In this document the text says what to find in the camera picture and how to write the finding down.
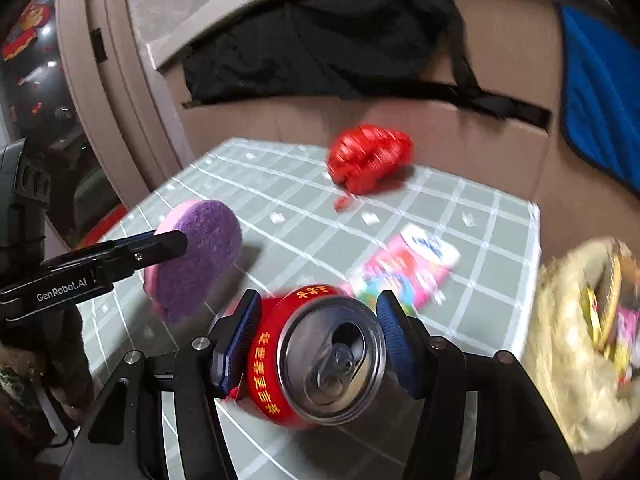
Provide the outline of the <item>red drink can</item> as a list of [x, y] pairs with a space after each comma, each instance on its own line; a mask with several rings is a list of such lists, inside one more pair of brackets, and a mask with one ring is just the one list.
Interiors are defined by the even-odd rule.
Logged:
[[371, 308], [334, 286], [306, 285], [262, 298], [244, 372], [229, 398], [282, 427], [340, 426], [370, 408], [385, 364]]

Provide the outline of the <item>black cloth bag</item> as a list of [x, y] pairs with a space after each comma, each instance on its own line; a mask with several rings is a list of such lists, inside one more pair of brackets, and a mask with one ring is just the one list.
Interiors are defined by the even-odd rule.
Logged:
[[398, 98], [547, 128], [550, 110], [480, 86], [465, 39], [454, 0], [271, 0], [192, 44], [183, 105]]

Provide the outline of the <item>green grid tablecloth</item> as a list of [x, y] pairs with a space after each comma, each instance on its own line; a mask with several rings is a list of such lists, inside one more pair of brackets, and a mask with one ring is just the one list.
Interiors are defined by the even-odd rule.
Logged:
[[[539, 209], [462, 177], [416, 166], [396, 190], [357, 198], [343, 212], [342, 193], [326, 172], [326, 150], [310, 145], [231, 139], [153, 191], [107, 233], [106, 240], [156, 228], [190, 198], [226, 203], [239, 217], [243, 252], [197, 314], [167, 325], [148, 307], [137, 274], [115, 291], [81, 304], [82, 336], [100, 390], [122, 356], [171, 352], [206, 334], [244, 289], [262, 294], [326, 283], [341, 285], [361, 261], [408, 224], [440, 236], [461, 258], [420, 308], [427, 329], [463, 351], [521, 356], [539, 262]], [[386, 375], [372, 411], [349, 425], [291, 431], [217, 405], [239, 479], [401, 479], [421, 404]]]

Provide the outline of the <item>blue towel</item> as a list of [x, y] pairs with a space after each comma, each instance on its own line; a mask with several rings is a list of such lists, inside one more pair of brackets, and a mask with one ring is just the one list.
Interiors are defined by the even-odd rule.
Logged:
[[638, 195], [639, 49], [574, 6], [556, 8], [563, 39], [563, 138], [584, 162]]

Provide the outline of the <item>purple pink sponge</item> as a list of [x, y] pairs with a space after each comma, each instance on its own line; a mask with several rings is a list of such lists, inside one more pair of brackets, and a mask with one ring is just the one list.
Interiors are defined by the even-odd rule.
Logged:
[[186, 252], [143, 273], [152, 311], [170, 324], [194, 315], [242, 248], [239, 219], [219, 200], [186, 200], [171, 209], [155, 233], [175, 230], [186, 236]]

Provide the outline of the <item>pink snack wrapper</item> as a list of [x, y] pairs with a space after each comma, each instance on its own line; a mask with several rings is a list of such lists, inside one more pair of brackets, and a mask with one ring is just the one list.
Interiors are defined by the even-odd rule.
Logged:
[[440, 288], [460, 258], [454, 245], [409, 223], [385, 248], [353, 268], [342, 289], [372, 309], [378, 295], [391, 290], [402, 310], [417, 315], [430, 300], [442, 296]]

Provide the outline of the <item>red plastic bag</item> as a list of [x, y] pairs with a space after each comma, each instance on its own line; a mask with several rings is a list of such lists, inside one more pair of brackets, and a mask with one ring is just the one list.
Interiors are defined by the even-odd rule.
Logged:
[[326, 156], [332, 181], [345, 194], [334, 210], [347, 209], [356, 196], [397, 188], [412, 162], [413, 142], [407, 133], [375, 125], [344, 130]]

